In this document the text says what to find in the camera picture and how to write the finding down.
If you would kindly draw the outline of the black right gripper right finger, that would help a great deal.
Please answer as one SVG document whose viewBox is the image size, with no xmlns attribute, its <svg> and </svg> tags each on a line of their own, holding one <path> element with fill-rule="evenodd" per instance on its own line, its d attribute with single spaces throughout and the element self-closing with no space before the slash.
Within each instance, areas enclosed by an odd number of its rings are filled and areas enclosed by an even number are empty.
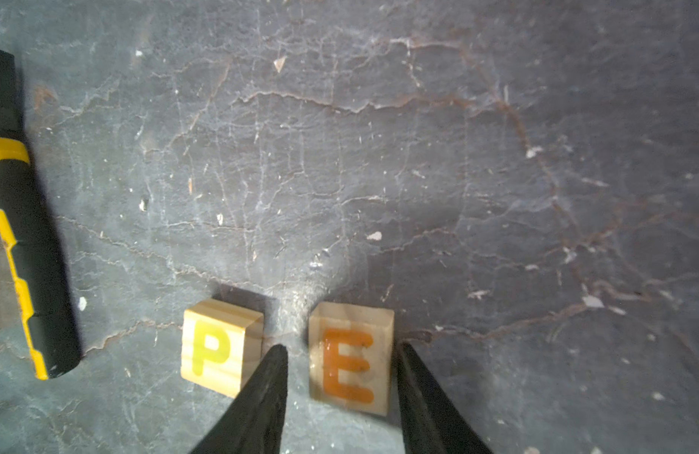
<svg viewBox="0 0 699 454">
<path fill-rule="evenodd" d="M 397 383 L 407 453 L 491 454 L 407 342 L 397 347 Z"/>
</svg>

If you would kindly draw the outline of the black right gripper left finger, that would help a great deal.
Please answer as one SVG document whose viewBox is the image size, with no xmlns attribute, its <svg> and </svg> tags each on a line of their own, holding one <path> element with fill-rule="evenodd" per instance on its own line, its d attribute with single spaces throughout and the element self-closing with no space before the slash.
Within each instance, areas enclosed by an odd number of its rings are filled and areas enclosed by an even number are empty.
<svg viewBox="0 0 699 454">
<path fill-rule="evenodd" d="M 288 352 L 266 353 L 226 413 L 194 453 L 279 453 L 288 395 Z"/>
</svg>

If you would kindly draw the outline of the wooden block letter P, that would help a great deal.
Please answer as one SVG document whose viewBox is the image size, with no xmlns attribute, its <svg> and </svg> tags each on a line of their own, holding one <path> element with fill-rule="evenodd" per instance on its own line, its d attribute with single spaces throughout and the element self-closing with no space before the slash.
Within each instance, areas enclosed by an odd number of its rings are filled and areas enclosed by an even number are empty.
<svg viewBox="0 0 699 454">
<path fill-rule="evenodd" d="M 184 312 L 182 378 L 235 398 L 262 359 L 264 315 L 215 299 Z"/>
</svg>

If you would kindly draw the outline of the wooden block letter E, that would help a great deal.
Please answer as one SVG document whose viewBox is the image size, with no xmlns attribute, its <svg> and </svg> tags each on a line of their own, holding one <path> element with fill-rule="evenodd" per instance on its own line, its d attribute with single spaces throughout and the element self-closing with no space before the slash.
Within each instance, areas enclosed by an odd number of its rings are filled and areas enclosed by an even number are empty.
<svg viewBox="0 0 699 454">
<path fill-rule="evenodd" d="M 311 398 L 387 416 L 394 327 L 390 309 L 318 304 L 309 319 Z"/>
</svg>

